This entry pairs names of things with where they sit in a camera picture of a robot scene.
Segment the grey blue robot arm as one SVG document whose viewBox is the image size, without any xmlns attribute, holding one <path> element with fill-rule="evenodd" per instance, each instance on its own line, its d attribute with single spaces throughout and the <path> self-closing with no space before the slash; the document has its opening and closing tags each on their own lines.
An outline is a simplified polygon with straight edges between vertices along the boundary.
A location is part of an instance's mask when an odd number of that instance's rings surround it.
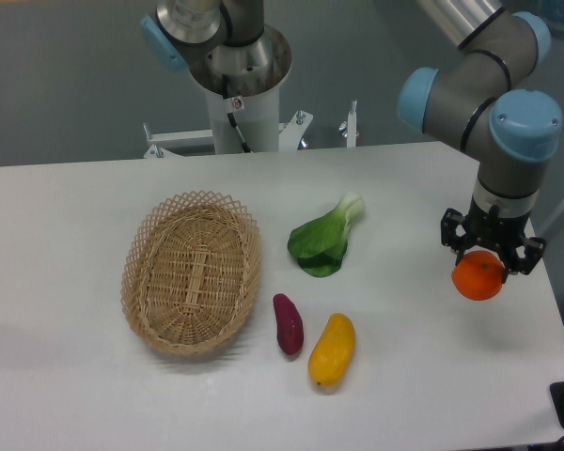
<svg viewBox="0 0 564 451">
<path fill-rule="evenodd" d="M 416 70 L 398 99 L 399 118 L 478 162 L 467 213 L 447 210 L 441 242 L 458 260 L 479 246 L 503 273 L 530 273 L 545 240 L 527 237 L 562 113 L 521 81 L 547 56 L 550 32 L 528 12 L 498 1 L 425 1 L 421 7 L 463 52 L 454 71 Z M 260 1 L 161 1 L 140 22 L 161 64 L 189 71 L 206 94 L 218 153 L 295 150 L 296 121 L 279 125 L 278 90 L 291 66 L 284 36 L 264 21 Z"/>
</svg>

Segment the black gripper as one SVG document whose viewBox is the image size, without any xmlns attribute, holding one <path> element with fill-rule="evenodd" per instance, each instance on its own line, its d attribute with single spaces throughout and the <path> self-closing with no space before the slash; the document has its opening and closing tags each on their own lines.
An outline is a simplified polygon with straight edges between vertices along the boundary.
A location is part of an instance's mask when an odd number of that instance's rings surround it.
<svg viewBox="0 0 564 451">
<path fill-rule="evenodd" d="M 472 196 L 467 215 L 452 208 L 444 213 L 441 243 L 456 256 L 456 266 L 473 246 L 500 248 L 503 283 L 510 275 L 529 275 L 546 249 L 545 239 L 525 236 L 530 211 L 529 197 Z"/>
</svg>

